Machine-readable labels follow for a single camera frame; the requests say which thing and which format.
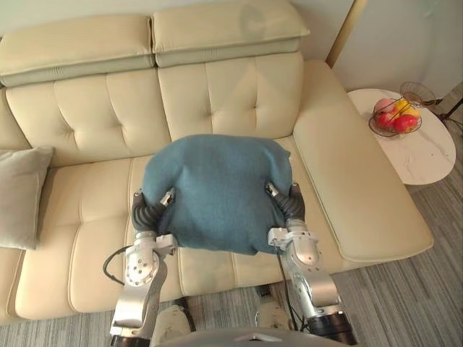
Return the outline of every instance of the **gray throw pillow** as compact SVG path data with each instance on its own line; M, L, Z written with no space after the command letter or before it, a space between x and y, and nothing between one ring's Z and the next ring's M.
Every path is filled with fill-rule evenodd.
M52 147L0 150L0 247L35 249L42 186Z

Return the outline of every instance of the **cream leather sofa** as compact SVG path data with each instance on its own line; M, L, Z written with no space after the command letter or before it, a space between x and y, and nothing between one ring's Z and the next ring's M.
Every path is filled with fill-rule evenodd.
M0 249L0 323L113 309L106 257L131 244L145 164L189 134L268 137L291 152L331 273L410 257L433 240L344 88L303 61L284 1L91 17L0 42L0 148L51 145L35 251ZM281 280L276 258L180 249L161 300ZM123 259L110 271L122 276Z

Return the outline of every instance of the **sofa armrest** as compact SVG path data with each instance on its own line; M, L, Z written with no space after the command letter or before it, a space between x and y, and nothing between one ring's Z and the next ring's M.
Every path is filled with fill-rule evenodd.
M333 72L322 61L304 69L294 138L341 255L385 262L430 248L426 222Z

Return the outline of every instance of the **white wall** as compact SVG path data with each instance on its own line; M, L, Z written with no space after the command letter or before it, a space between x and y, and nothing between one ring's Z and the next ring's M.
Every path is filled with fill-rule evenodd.
M0 35L92 14L143 13L223 0L0 0ZM352 0L292 0L311 30L306 59L325 59ZM422 82L437 96L463 79L462 0L369 0L334 66L348 90Z
M92 14L151 14L167 7L223 0L0 0L0 36L21 27ZM312 34L306 59L325 59L352 0L294 0Z
M462 0L369 0L334 71L348 90L411 80L441 97L463 80L462 23Z

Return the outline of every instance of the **yellow fruit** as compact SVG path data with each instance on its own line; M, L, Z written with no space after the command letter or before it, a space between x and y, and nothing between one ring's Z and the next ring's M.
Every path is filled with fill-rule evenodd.
M420 110L417 108L410 107L407 110L403 111L402 114L409 114L410 116L414 116L415 118L420 117Z
M410 103L405 99L400 99L394 104L394 113L400 112L400 114L403 114L409 108Z

